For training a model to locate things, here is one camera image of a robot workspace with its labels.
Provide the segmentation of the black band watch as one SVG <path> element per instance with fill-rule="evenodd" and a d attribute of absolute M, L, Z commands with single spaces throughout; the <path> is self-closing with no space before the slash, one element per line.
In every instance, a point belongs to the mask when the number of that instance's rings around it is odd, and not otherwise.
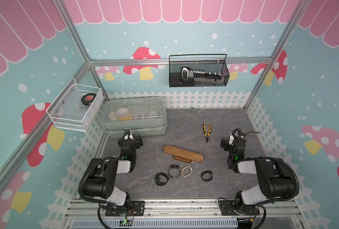
<path fill-rule="evenodd" d="M 201 173 L 201 179 L 204 182 L 209 182 L 213 179 L 212 171 L 205 170 Z"/>

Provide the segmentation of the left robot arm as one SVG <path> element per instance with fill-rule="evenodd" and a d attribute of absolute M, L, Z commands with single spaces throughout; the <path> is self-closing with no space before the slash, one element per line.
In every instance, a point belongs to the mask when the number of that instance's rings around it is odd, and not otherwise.
<path fill-rule="evenodd" d="M 95 202 L 106 212 L 127 216 L 134 212 L 130 195 L 116 187 L 118 174 L 133 172 L 136 166 L 136 150 L 143 146 L 142 137 L 126 129 L 118 140 L 118 157 L 93 158 L 85 171 L 79 186 L 80 198 Z"/>

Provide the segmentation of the wooden watch stand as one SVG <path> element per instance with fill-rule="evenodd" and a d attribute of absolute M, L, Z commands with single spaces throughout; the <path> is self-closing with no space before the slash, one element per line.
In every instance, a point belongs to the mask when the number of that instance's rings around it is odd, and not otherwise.
<path fill-rule="evenodd" d="M 172 147 L 172 146 L 165 146 L 163 151 L 166 154 L 172 155 L 175 160 L 191 163 L 192 161 L 195 162 L 202 162 L 204 157 L 202 154 L 194 153 L 188 150 Z"/>

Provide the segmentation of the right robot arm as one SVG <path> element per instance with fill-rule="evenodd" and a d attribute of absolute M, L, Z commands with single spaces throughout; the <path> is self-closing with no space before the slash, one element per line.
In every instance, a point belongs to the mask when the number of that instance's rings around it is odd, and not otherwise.
<path fill-rule="evenodd" d="M 299 193 L 299 180 L 294 170 L 280 158 L 246 157 L 246 134 L 237 128 L 229 139 L 222 138 L 221 148 L 229 153 L 227 165 L 239 174 L 257 176 L 258 184 L 248 190 L 238 191 L 234 200 L 223 209 L 237 215 L 254 213 L 256 208 L 269 203 L 293 199 Z"/>

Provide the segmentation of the chunky black sport watch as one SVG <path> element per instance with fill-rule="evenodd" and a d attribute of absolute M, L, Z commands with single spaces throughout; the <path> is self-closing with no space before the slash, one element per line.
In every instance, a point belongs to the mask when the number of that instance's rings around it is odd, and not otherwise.
<path fill-rule="evenodd" d="M 165 186 L 169 179 L 170 177 L 167 174 L 160 172 L 155 175 L 155 184 L 160 187 Z"/>

